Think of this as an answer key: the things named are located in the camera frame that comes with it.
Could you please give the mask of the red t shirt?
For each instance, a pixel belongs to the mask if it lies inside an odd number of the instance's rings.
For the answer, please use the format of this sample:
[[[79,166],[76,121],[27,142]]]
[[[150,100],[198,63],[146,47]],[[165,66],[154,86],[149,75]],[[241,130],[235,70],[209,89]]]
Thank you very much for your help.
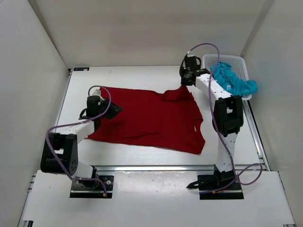
[[[163,94],[108,87],[102,96],[111,97],[123,110],[113,119],[102,119],[89,139],[201,154],[205,145],[200,130],[203,117],[186,86]]]

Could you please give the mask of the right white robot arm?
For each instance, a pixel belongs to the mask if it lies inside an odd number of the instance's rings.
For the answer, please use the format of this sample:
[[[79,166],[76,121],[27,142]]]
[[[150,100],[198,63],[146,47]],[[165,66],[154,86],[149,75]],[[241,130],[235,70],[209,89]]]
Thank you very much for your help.
[[[213,175],[192,182],[187,188],[202,189],[205,186],[205,190],[217,192],[235,180],[233,157],[235,141],[243,125],[242,98],[224,90],[211,71],[201,68],[201,59],[194,55],[185,55],[179,74],[182,85],[193,85],[209,98],[213,127],[219,138]]]

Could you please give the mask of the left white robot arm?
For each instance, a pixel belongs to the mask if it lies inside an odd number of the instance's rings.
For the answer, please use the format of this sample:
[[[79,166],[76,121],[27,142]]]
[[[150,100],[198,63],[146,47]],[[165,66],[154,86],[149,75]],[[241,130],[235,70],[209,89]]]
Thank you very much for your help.
[[[86,108],[79,115],[79,122],[63,125],[63,132],[48,132],[45,137],[40,169],[44,173],[63,174],[82,181],[88,189],[95,189],[99,184],[96,168],[84,164],[78,159],[78,144],[95,133],[101,120],[113,119],[123,108],[110,98],[89,96]]]

